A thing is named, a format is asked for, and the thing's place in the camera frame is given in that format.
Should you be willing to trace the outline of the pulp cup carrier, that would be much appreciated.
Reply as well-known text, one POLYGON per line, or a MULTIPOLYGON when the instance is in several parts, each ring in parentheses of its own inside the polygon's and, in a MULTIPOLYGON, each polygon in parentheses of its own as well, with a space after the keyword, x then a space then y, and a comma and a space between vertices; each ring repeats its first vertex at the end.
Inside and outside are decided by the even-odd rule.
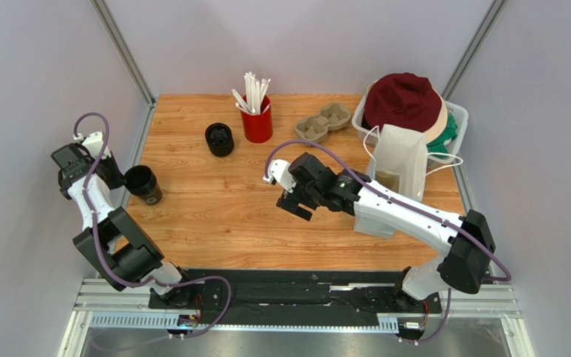
POLYGON ((398 193, 400 189, 401 174, 385 170, 378 170, 375 174, 376 181, 387 189, 398 193))

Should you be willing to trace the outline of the black coffee cup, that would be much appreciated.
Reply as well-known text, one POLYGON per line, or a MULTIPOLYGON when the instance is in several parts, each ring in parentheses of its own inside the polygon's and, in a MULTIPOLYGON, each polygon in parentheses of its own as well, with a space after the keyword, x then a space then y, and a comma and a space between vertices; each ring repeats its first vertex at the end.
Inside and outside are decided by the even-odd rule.
POLYGON ((158 204, 163 197, 156 175, 145 165, 131 167, 124 174, 125 187, 147 205, 158 204))

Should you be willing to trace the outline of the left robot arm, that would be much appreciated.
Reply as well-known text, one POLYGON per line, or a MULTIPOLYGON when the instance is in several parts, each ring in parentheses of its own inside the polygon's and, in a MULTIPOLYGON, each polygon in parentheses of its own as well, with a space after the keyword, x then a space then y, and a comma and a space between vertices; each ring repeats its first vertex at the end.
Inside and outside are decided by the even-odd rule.
POLYGON ((82 144, 65 145, 51 154, 59 167, 61 194, 76 202, 83 218, 83 230, 75 236, 75 248, 114 289, 147 286, 161 298, 178 293, 176 283, 183 276, 179 268, 165 261, 148 234, 122 207, 114 207, 109 192, 126 187, 148 205, 158 204, 163 195, 153 171, 144 165, 125 174, 107 155, 88 178, 94 159, 82 144))

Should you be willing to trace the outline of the white paper bag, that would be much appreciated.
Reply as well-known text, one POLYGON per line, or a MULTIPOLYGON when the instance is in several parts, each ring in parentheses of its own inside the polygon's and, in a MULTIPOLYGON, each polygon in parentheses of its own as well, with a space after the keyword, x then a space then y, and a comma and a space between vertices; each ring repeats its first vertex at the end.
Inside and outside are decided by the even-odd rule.
POLYGON ((370 157, 365 174, 385 189, 421 202, 427 161, 437 157, 429 153, 426 135, 398 126, 375 126, 363 137, 363 147, 370 157))

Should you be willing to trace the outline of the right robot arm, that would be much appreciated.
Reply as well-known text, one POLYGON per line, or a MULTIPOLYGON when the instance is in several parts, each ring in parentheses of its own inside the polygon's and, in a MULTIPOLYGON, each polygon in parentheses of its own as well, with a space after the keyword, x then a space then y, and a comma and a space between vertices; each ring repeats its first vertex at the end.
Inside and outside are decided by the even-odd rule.
POLYGON ((446 288, 470 295, 488 279, 495 244, 486 217, 475 210, 450 213, 414 201, 349 168, 334 173, 307 152, 293 163, 273 160, 263 177, 279 184, 279 208, 310 220, 325 207, 356 219, 357 231, 389 238, 401 231, 436 251, 432 260, 406 268, 397 287, 415 300, 446 288))

